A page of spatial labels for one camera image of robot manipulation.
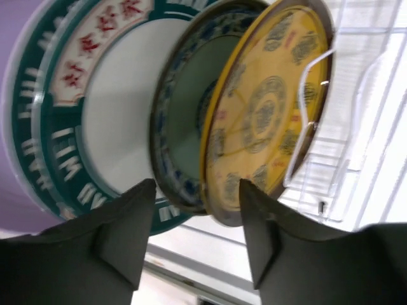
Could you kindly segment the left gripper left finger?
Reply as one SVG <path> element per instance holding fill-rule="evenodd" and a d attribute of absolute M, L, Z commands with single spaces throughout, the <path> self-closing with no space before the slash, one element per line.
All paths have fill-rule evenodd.
<path fill-rule="evenodd" d="M 145 179 L 77 219 L 1 240 L 1 303 L 130 304 L 155 197 L 155 181 Z"/>

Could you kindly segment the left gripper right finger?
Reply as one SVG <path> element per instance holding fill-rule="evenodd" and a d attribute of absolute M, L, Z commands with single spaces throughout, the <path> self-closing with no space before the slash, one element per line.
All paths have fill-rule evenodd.
<path fill-rule="evenodd" d="M 263 304 L 405 304 L 406 225 L 327 227 L 239 185 L 254 288 Z"/>

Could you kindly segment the yellow patterned plate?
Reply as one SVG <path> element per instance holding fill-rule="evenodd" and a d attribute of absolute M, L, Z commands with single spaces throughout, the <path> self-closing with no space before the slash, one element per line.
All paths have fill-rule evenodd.
<path fill-rule="evenodd" d="M 277 1 L 246 30 L 209 102 L 200 194 L 218 222 L 240 226 L 239 182 L 272 198 L 303 162 L 327 99 L 333 22 L 323 1 Z"/>

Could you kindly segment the blue floral green plate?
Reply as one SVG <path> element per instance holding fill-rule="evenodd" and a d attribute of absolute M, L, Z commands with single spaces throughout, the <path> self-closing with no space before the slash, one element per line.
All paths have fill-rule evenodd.
<path fill-rule="evenodd" d="M 149 158 L 159 188 L 183 212 L 205 215 L 200 199 L 200 139 L 210 98 L 239 39 L 268 6 L 265 1 L 217 1 L 177 40 L 153 96 Z"/>

